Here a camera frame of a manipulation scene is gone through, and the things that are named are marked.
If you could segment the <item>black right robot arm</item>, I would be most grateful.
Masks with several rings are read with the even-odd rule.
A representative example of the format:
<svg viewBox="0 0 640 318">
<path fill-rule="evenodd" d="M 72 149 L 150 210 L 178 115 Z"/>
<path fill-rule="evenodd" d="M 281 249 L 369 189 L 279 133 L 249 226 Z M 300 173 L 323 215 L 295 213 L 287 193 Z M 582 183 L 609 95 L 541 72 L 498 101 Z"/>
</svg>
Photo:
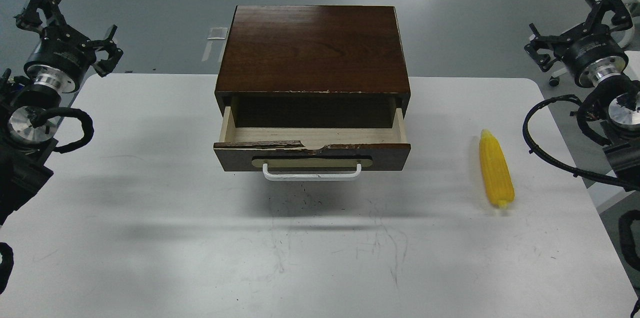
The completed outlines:
<svg viewBox="0 0 640 318">
<path fill-rule="evenodd" d="M 542 35 L 530 24 L 532 37 L 524 51 L 539 69 L 547 72 L 561 62 L 581 88 L 590 88 L 585 99 L 561 95 L 536 104 L 525 116 L 522 135 L 531 154 L 546 163 L 605 185 L 619 186 L 627 192 L 639 190 L 639 81 L 625 71 L 629 57 L 612 32 L 633 27 L 631 15 L 622 0 L 585 0 L 590 8 L 584 22 L 560 35 Z M 530 133 L 533 115 L 550 104 L 569 102 L 578 106 L 570 115 L 585 137 L 602 147 L 614 176 L 606 176 L 569 166 L 544 151 Z"/>
</svg>

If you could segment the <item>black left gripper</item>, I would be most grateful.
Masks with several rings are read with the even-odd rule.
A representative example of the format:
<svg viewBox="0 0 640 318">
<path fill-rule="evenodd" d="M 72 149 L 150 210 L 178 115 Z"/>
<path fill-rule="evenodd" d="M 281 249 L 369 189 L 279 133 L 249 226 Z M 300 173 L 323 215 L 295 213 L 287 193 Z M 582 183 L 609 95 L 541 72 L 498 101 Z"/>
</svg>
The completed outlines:
<svg viewBox="0 0 640 318">
<path fill-rule="evenodd" d="M 18 29 L 39 35 L 39 44 L 34 48 L 24 65 L 24 72 L 35 79 L 46 67 L 66 74 L 62 92 L 77 92 L 89 67 L 104 78 L 112 73 L 124 52 L 114 41 L 118 26 L 110 26 L 102 40 L 89 40 L 75 29 L 60 29 L 67 25 L 59 9 L 62 0 L 29 0 L 14 16 Z"/>
</svg>

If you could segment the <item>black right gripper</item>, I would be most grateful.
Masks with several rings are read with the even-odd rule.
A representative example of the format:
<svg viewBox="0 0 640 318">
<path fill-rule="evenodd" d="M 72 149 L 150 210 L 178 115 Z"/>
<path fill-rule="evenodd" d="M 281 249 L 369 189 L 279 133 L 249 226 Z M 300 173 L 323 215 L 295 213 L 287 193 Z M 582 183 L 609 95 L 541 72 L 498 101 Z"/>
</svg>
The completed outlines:
<svg viewBox="0 0 640 318">
<path fill-rule="evenodd" d="M 626 69 L 628 56 L 611 33 L 633 28 L 633 21 L 622 0 L 584 1 L 591 9 L 582 26 L 563 33 L 564 37 L 544 36 L 530 23 L 533 36 L 524 51 L 542 72 L 548 72 L 562 58 L 574 83 L 592 88 L 606 76 Z"/>
</svg>

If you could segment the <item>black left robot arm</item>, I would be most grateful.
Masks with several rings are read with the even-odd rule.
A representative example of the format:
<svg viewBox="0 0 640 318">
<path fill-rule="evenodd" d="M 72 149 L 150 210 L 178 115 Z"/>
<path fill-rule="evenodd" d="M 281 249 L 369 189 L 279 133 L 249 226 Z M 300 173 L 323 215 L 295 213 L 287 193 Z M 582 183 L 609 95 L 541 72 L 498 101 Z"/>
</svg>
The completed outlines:
<svg viewBox="0 0 640 318">
<path fill-rule="evenodd" d="M 37 33 L 39 42 L 23 75 L 10 69 L 1 75 L 1 223 L 54 174 L 45 165 L 53 152 L 76 151 L 92 140 L 92 118 L 63 105 L 63 96 L 80 92 L 89 69 L 102 78 L 112 73 L 124 54 L 114 39 L 115 25 L 92 40 L 67 23 L 61 2 L 29 0 L 14 17 L 17 28 Z"/>
</svg>

